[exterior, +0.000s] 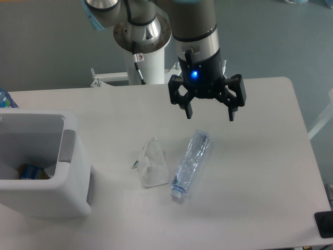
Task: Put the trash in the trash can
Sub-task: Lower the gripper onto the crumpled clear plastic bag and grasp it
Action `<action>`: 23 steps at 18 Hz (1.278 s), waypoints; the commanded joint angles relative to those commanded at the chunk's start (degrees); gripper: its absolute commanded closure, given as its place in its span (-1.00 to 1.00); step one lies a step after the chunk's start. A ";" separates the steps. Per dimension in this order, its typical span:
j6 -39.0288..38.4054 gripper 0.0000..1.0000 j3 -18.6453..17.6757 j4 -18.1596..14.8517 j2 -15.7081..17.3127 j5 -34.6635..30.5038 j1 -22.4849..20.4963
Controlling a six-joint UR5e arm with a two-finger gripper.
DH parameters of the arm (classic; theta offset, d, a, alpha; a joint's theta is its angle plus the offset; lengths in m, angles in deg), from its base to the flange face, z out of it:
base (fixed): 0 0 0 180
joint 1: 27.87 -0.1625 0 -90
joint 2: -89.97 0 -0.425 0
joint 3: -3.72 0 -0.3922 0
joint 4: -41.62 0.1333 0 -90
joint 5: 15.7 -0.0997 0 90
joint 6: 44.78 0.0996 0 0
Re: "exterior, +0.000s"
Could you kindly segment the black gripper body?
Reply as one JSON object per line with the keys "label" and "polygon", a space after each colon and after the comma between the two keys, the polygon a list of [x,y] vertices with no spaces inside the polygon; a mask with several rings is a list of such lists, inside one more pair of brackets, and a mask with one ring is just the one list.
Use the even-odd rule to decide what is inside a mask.
{"label": "black gripper body", "polygon": [[214,98],[214,83],[223,78],[220,51],[204,59],[196,60],[192,49],[180,59],[184,88],[193,92],[196,98]]}

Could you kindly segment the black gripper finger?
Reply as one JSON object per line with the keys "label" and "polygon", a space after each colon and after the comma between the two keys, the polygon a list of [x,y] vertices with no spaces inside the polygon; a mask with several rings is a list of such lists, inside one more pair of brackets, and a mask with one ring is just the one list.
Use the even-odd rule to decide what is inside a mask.
{"label": "black gripper finger", "polygon": [[235,112],[239,107],[244,107],[246,102],[246,90],[241,74],[230,78],[220,78],[214,85],[214,98],[228,107],[230,121],[234,121]]}
{"label": "black gripper finger", "polygon": [[193,115],[191,101],[194,99],[195,95],[190,91],[187,91],[184,95],[181,95],[181,86],[184,86],[183,78],[175,74],[171,75],[168,81],[170,102],[173,105],[179,105],[180,109],[185,111],[187,119],[191,119]]}

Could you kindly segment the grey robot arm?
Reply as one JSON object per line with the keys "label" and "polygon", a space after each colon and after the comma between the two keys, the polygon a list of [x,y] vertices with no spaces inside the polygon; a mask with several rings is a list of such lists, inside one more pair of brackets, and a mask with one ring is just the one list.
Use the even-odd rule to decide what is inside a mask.
{"label": "grey robot arm", "polygon": [[175,39],[181,75],[168,82],[170,101],[191,118],[194,98],[215,99],[228,107],[229,119],[245,105],[246,90],[240,74],[225,77],[221,62],[213,1],[83,1],[96,30],[113,27],[117,44],[139,62]]}

